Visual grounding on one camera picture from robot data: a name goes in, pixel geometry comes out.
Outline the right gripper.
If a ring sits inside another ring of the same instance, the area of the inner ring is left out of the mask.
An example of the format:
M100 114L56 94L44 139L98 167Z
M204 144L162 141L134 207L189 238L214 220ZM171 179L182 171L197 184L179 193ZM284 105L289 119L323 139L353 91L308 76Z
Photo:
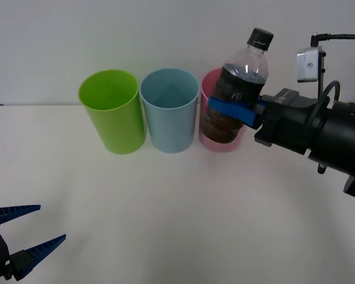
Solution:
M284 88L275 96L258 97L253 105L210 97L208 106L221 115L240 120L252 129L260 127L254 135L256 142L304 154L309 145L304 128L316 103L315 98L300 96L299 92Z

